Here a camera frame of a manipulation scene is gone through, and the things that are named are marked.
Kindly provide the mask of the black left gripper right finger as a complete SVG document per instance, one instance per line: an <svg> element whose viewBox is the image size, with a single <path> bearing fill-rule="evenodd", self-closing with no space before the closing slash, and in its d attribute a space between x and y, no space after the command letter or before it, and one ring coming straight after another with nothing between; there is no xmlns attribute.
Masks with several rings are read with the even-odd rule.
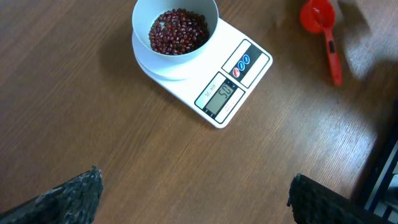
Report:
<svg viewBox="0 0 398 224"><path fill-rule="evenodd" d="M297 174L290 184L287 206L292 208L298 224L389 223L302 174Z"/></svg>

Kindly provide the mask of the orange plastic measuring scoop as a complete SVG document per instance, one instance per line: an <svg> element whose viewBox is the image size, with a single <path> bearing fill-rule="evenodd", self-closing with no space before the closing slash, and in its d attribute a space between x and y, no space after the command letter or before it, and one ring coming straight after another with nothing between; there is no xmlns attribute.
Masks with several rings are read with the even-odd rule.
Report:
<svg viewBox="0 0 398 224"><path fill-rule="evenodd" d="M335 19L335 10L328 0L308 0L300 10L300 22L302 27L313 34L323 33L326 42L331 79L335 86L341 86L343 83L343 76L333 37Z"/></svg>

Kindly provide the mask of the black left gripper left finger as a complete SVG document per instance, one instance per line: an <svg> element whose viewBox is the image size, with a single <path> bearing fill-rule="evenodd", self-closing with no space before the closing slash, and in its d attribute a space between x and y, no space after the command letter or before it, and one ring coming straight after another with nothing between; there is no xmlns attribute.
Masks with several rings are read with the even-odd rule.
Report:
<svg viewBox="0 0 398 224"><path fill-rule="evenodd" d="M102 172L93 166L91 170L2 212L1 223L93 223L102 192Z"/></svg>

